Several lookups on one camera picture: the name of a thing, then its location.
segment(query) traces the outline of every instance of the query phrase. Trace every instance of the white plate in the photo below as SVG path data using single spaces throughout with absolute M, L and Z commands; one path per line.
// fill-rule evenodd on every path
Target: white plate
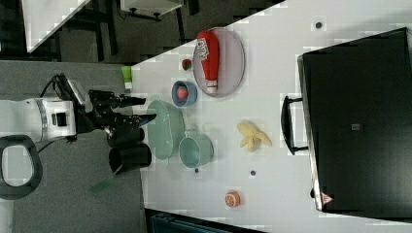
M 219 40 L 218 90 L 211 94 L 206 91 L 205 74 L 197 53 L 193 55 L 193 73 L 202 91 L 212 97 L 222 98 L 233 93 L 243 78 L 245 70 L 245 53 L 237 35 L 225 28 L 212 28 Z

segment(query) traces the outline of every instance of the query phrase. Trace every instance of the red ketchup bottle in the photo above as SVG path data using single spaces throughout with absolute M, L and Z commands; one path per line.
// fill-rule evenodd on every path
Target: red ketchup bottle
M 197 35 L 197 53 L 202 61 L 206 78 L 206 91 L 216 93 L 219 72 L 219 41 L 212 31 L 201 31 Z

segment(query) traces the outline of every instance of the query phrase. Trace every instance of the green bowl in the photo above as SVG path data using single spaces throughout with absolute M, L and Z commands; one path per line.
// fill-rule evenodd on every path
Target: green bowl
M 185 138 L 185 126 L 181 112 L 172 104 L 155 100 L 147 114 L 156 114 L 148 123 L 149 146 L 158 159 L 168 159 L 177 154 L 179 144 Z

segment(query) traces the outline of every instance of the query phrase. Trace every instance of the blue bowl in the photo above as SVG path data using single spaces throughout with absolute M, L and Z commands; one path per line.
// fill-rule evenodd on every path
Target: blue bowl
M 185 86 L 188 89 L 188 97 L 186 99 L 179 99 L 178 97 L 178 93 L 177 90 L 179 88 L 179 86 Z M 177 81 L 173 84 L 173 88 L 172 88 L 172 99 L 173 99 L 173 103 L 175 103 L 175 105 L 177 107 L 187 107 L 190 106 L 192 104 L 194 104 L 194 102 L 196 102 L 197 99 L 197 88 L 196 86 L 191 83 L 191 82 L 186 82 L 186 81 Z

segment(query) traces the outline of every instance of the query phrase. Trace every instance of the small fruit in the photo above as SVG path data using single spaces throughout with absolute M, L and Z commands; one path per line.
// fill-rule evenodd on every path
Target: small fruit
M 188 70 L 191 67 L 191 61 L 189 59 L 185 59 L 182 61 L 182 67 L 184 70 Z
M 184 100 L 184 99 L 188 98 L 189 92 L 188 92 L 188 89 L 185 86 L 179 86 L 179 88 L 177 90 L 177 94 L 178 94 L 178 98 L 180 100 Z
M 237 207 L 240 205 L 240 196 L 236 191 L 230 191 L 224 198 L 228 207 Z

